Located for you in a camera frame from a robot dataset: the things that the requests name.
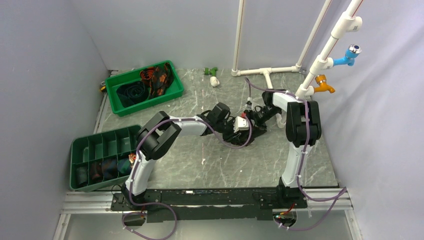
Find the floor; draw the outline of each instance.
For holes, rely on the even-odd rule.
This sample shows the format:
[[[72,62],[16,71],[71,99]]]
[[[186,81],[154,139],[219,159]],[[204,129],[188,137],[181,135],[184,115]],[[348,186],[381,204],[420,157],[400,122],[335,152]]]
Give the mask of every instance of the floor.
[[[178,69],[184,85],[182,97],[154,107],[119,117],[106,104],[101,131],[143,125],[158,111],[170,116],[193,117],[212,109],[222,102],[231,109],[232,116],[244,110],[249,95],[244,77],[233,77],[229,69],[219,70],[220,85],[213,88],[209,76],[202,69]],[[266,87],[262,75],[248,76],[259,87]],[[271,80],[275,89],[295,92],[303,82],[300,73],[273,73]],[[263,104],[261,92],[252,89],[253,101]],[[273,187],[282,175],[289,142],[285,130],[278,128],[275,118],[267,122],[268,132],[242,149],[234,150],[222,145],[214,135],[185,136],[178,138],[169,152],[155,165],[150,176],[149,188],[234,188]],[[337,181],[324,138],[317,141],[309,153],[305,168],[304,186],[336,186]]]

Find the blue faucet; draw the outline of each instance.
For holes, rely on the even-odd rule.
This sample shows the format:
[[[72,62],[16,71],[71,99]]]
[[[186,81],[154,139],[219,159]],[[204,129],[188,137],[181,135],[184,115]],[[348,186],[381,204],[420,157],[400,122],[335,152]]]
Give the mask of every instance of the blue faucet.
[[[353,66],[355,64],[355,58],[362,52],[361,48],[358,45],[352,44],[346,50],[344,57],[333,60],[333,67],[337,65]]]

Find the white wall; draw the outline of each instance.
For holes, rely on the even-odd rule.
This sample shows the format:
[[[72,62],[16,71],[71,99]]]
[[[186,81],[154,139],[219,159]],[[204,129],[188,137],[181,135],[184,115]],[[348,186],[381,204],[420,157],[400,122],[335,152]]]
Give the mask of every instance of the white wall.
[[[0,238],[52,239],[108,72],[68,0],[1,1],[0,72]]]
[[[178,68],[232,67],[238,0],[72,2],[108,69],[163,60]],[[239,68],[296,63],[323,4],[245,0]]]
[[[423,238],[423,13],[419,0],[365,0],[356,14],[362,29],[330,57],[352,43],[363,52],[353,67],[325,71],[335,93],[313,97],[336,176],[369,240]]]
[[[293,66],[302,53],[324,2],[245,0],[238,68]],[[340,0],[334,0],[326,15],[331,16],[334,6],[339,4]],[[319,31],[315,38],[320,39],[322,34],[323,31]]]
[[[108,69],[231,67],[238,0],[72,0]]]

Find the green tray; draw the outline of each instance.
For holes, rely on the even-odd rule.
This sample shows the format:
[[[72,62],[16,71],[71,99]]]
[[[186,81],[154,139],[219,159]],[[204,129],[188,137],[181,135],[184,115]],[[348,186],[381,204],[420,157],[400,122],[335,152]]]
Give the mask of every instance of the green tray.
[[[125,182],[128,175],[118,173],[117,178],[103,179],[99,183],[92,182],[90,176],[87,176],[88,185],[78,186],[77,168],[87,167],[90,174],[90,165],[93,162],[101,163],[111,158],[116,158],[118,161],[128,159],[130,153],[136,152],[136,136],[141,129],[140,125],[133,125],[75,139],[70,151],[70,188],[75,191],[91,192]]]
[[[164,63],[169,63],[171,65],[171,70],[174,75],[174,80],[169,88],[166,89],[166,92],[162,96],[155,97],[153,99],[148,99],[146,101],[140,102],[138,104],[124,107],[122,106],[122,103],[117,95],[117,89],[123,85],[123,84],[129,84],[136,81],[140,81],[140,72],[146,68],[156,66],[156,65],[163,65]],[[109,95],[109,101],[110,106],[112,108],[112,112],[120,117],[123,117],[128,114],[135,113],[137,111],[152,107],[157,104],[164,103],[166,101],[169,101],[171,99],[176,99],[178,97],[181,97],[183,95],[184,87],[181,83],[180,78],[177,75],[177,71],[175,71],[174,64],[167,60],[158,62],[156,64],[145,66],[139,69],[135,69],[123,74],[119,74],[113,77],[109,77],[105,81],[106,84],[106,90]]]

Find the orange faucet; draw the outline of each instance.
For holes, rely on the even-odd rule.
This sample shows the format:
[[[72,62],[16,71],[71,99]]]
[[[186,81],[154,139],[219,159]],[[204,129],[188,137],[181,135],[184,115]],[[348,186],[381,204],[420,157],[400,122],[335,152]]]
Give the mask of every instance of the orange faucet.
[[[327,85],[327,78],[325,75],[316,76],[315,81],[319,85],[318,87],[313,88],[315,93],[329,91],[332,94],[336,91],[332,86]]]

